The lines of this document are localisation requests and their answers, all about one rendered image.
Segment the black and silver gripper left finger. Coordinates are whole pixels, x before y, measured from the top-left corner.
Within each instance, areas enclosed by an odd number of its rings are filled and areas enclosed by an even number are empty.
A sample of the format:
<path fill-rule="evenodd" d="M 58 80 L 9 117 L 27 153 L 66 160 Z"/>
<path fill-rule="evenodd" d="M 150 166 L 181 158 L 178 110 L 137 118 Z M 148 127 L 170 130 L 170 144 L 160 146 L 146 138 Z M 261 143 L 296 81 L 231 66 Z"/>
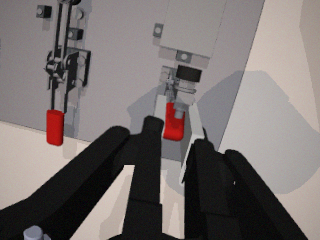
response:
<path fill-rule="evenodd" d="M 112 126 L 28 198 L 0 210 L 0 240 L 70 240 L 124 165 L 135 165 L 121 240 L 162 240 L 161 148 L 167 96 L 130 134 Z"/>

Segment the black toggle clamp with red handle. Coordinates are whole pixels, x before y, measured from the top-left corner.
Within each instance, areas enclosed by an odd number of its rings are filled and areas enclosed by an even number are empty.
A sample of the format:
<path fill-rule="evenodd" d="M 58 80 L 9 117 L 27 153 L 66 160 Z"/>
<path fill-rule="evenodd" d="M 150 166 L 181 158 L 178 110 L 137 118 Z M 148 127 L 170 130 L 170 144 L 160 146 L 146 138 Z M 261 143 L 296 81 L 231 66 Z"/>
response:
<path fill-rule="evenodd" d="M 83 89 L 88 80 L 91 51 L 67 47 L 72 5 L 78 5 L 80 2 L 81 0 L 57 0 L 53 47 L 51 51 L 47 52 L 43 67 L 47 72 L 46 90 L 50 89 L 50 109 L 47 110 L 46 140 L 48 144 L 55 146 L 63 144 L 64 116 L 67 112 L 68 92 L 74 87 Z M 58 45 L 63 4 L 67 4 L 63 39 L 62 45 Z M 58 88 L 59 83 L 64 84 L 62 111 L 54 110 L 55 90 Z"/>

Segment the grey fixture plate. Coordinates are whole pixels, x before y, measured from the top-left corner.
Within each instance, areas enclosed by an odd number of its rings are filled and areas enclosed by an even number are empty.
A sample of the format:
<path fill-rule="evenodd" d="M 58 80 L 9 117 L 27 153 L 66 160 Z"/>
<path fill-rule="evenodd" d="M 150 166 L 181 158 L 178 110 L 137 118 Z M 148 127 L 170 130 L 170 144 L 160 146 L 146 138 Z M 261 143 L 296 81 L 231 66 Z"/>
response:
<path fill-rule="evenodd" d="M 93 142 L 112 126 L 139 134 L 153 116 L 162 66 L 202 70 L 193 102 L 218 152 L 253 45 L 265 0 L 227 0 L 212 58 L 176 60 L 159 46 L 169 0 L 81 0 L 70 27 L 83 29 L 67 47 L 91 51 L 87 85 L 68 92 L 64 136 Z M 52 6 L 37 18 L 37 5 Z M 0 121 L 46 132 L 50 89 L 43 68 L 53 47 L 57 0 L 0 0 Z M 75 9 L 84 12 L 74 19 Z"/>

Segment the grey rectangular plate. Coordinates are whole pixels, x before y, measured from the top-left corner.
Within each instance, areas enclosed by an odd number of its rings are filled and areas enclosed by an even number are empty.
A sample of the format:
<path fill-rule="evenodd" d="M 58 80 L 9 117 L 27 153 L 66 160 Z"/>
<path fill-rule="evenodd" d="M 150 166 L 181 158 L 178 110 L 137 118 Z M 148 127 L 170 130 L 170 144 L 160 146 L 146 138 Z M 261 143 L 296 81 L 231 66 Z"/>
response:
<path fill-rule="evenodd" d="M 212 58 L 227 0 L 169 0 L 159 46 Z"/>

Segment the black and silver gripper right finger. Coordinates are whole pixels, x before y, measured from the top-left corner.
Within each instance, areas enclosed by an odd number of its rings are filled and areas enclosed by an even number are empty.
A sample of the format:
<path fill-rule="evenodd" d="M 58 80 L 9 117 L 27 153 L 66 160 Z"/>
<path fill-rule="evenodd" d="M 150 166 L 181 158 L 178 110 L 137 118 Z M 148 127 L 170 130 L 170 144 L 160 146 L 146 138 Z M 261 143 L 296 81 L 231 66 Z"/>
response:
<path fill-rule="evenodd" d="M 184 239 L 308 240 L 244 155 L 215 151 L 202 128 L 193 102 L 180 141 Z"/>

